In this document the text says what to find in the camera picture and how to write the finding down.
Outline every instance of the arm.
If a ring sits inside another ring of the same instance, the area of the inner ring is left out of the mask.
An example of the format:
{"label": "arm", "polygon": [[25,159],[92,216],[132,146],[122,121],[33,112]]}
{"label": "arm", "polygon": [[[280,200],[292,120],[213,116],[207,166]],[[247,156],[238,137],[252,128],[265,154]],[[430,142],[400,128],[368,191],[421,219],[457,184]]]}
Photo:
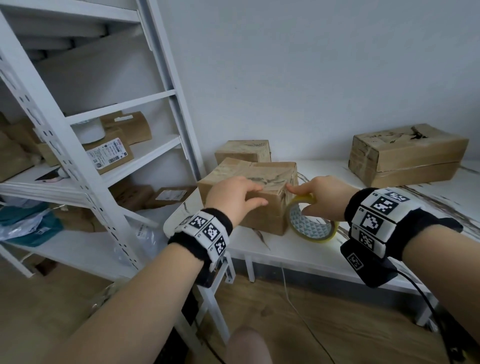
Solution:
{"label": "arm", "polygon": [[[245,201],[262,186],[245,177],[215,185],[205,207],[222,211],[236,227],[263,198]],[[44,363],[153,363],[204,262],[176,243],[168,245],[122,290],[86,321]]]}
{"label": "arm", "polygon": [[[345,209],[359,191],[333,177],[315,177],[294,194],[315,196],[304,215],[345,221]],[[441,225],[429,226],[408,242],[403,262],[455,319],[480,342],[480,243]]]}

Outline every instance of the forearm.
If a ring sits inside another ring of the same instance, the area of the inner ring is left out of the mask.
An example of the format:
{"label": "forearm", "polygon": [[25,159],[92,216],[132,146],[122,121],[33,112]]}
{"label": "forearm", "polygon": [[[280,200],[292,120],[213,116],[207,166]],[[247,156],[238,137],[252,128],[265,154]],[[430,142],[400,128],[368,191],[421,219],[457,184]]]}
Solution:
{"label": "forearm", "polygon": [[202,266],[170,244],[45,363],[153,363]]}
{"label": "forearm", "polygon": [[403,262],[480,342],[480,243],[434,225],[414,237]]}

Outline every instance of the floor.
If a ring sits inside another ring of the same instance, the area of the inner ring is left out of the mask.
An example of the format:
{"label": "floor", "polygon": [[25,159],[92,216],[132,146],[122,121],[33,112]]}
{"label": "floor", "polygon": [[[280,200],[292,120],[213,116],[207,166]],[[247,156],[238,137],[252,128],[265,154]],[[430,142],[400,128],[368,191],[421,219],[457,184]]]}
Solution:
{"label": "floor", "polygon": [[[39,363],[88,317],[92,299],[108,281],[58,265],[26,279],[0,260],[0,363]],[[446,363],[441,339],[402,314],[289,287],[290,299],[319,340],[341,363]],[[270,348],[274,363],[328,363],[285,299],[283,285],[237,275],[217,299],[231,329],[249,325]],[[224,345],[207,315],[201,325],[223,356]],[[207,354],[196,363],[216,363]]]}

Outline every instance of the person's right hand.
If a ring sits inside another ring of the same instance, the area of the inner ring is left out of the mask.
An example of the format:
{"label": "person's right hand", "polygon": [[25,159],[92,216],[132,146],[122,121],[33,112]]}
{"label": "person's right hand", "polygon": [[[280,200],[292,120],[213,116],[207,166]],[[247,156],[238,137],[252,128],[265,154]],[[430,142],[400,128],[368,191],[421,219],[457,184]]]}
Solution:
{"label": "person's right hand", "polygon": [[334,176],[315,177],[310,182],[287,189],[293,194],[313,194],[317,203],[302,210],[302,215],[316,216],[331,221],[345,221],[345,209],[358,188]]}

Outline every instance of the yellow tape roll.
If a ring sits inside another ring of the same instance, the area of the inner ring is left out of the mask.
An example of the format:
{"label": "yellow tape roll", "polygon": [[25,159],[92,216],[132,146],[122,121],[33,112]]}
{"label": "yellow tape roll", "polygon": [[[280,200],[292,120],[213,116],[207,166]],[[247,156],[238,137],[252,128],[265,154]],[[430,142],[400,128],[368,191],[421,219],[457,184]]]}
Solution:
{"label": "yellow tape roll", "polygon": [[287,206],[287,221],[292,230],[300,237],[315,243],[325,243],[333,238],[338,228],[338,222],[320,219],[314,221],[301,214],[299,204],[315,204],[316,200],[311,195],[294,197]]}

